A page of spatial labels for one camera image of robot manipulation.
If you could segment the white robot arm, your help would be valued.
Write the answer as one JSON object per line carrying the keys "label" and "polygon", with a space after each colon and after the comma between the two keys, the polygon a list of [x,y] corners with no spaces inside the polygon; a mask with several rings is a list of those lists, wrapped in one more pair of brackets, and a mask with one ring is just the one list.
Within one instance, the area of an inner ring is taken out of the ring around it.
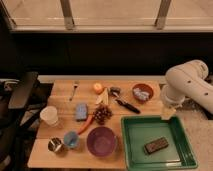
{"label": "white robot arm", "polygon": [[213,85],[205,81],[208,66],[202,60],[191,60],[171,67],[165,74],[166,84],[161,90],[161,100],[168,108],[180,107],[185,97],[193,99],[213,120]]}

